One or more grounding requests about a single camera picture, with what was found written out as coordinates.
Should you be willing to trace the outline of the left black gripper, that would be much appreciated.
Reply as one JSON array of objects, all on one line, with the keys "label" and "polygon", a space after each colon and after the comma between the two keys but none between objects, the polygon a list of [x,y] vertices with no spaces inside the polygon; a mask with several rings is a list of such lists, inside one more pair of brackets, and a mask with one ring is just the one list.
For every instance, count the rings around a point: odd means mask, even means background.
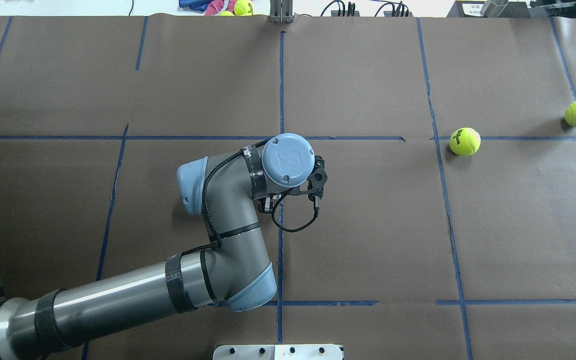
[{"label": "left black gripper", "polygon": [[[289,196],[301,196],[307,195],[313,197],[313,209],[320,209],[320,201],[324,196],[325,184],[328,180],[328,176],[325,169],[326,161],[321,156],[314,157],[314,167],[311,174],[307,177],[306,181],[308,186],[306,190],[301,190],[300,186],[292,187],[288,191]],[[262,212],[272,213],[275,208],[275,197],[266,196],[262,199]]]}]

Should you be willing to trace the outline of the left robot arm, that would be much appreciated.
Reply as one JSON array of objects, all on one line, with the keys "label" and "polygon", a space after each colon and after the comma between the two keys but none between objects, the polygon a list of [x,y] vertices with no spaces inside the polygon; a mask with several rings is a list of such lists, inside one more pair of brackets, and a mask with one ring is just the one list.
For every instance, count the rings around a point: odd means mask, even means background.
[{"label": "left robot arm", "polygon": [[[0,272],[8,297],[35,300],[59,288],[160,264],[205,244],[201,216],[187,214],[174,172],[206,150],[253,141],[0,139]],[[113,214],[107,213],[121,157]],[[277,342],[275,306],[227,306],[158,319],[90,342],[88,360],[205,360],[224,344]]]}]

